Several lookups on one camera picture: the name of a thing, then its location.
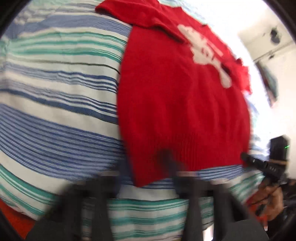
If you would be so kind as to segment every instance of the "hand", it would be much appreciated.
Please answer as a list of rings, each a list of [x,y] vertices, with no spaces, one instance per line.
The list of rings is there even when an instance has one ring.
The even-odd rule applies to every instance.
[[[277,215],[279,215],[284,210],[283,192],[278,185],[266,186],[266,184],[262,182],[259,185],[259,190],[253,197],[253,202],[258,202],[262,199],[264,200],[259,202],[258,205],[266,204],[262,215],[265,214],[268,221],[275,219]]]

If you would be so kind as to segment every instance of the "black sleeve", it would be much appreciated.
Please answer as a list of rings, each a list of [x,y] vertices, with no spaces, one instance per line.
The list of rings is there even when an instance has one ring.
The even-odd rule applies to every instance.
[[[280,229],[281,225],[284,222],[284,212],[281,212],[277,217],[271,221],[268,222],[268,230],[267,230],[267,235],[269,238],[274,236],[276,232]]]

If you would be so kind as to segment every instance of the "sweater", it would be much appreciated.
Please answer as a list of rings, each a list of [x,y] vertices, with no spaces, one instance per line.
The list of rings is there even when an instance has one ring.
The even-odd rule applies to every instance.
[[[248,68],[210,27],[157,0],[106,0],[96,11],[133,25],[117,112],[134,184],[167,177],[162,149],[187,171],[241,164],[250,138]]]

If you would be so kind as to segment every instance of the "white graphic print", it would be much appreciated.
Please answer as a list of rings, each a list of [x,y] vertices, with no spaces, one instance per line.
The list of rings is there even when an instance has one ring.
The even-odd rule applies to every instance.
[[[216,57],[214,57],[214,52],[209,47],[209,44],[215,51],[217,51],[218,55],[221,55],[222,52],[215,45],[209,43],[209,41],[204,36],[202,36],[192,27],[186,27],[180,24],[178,25],[178,29],[192,44],[190,49],[193,53],[194,63],[213,65],[219,72],[221,85],[224,88],[229,88],[231,86],[231,78],[222,69],[221,62]]]

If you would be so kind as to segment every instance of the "striped bedsheet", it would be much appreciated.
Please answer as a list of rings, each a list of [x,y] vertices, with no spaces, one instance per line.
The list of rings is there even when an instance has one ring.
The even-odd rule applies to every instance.
[[[131,26],[95,13],[100,2],[32,0],[0,40],[0,197],[34,219],[72,182],[108,170],[118,161],[127,164],[116,92]],[[182,6],[208,23],[198,6],[161,2]],[[250,66],[253,94],[246,94],[252,114],[250,153],[267,159],[269,136],[262,126],[269,107],[262,81],[239,39],[219,36]],[[194,175],[223,178],[241,202],[262,179],[258,171],[239,165]],[[114,237],[175,240],[181,235],[187,204],[177,198],[171,179],[136,188],[127,172],[118,199],[109,202]],[[200,204],[205,229],[213,223],[213,200],[203,198]],[[85,239],[90,207],[85,203]]]

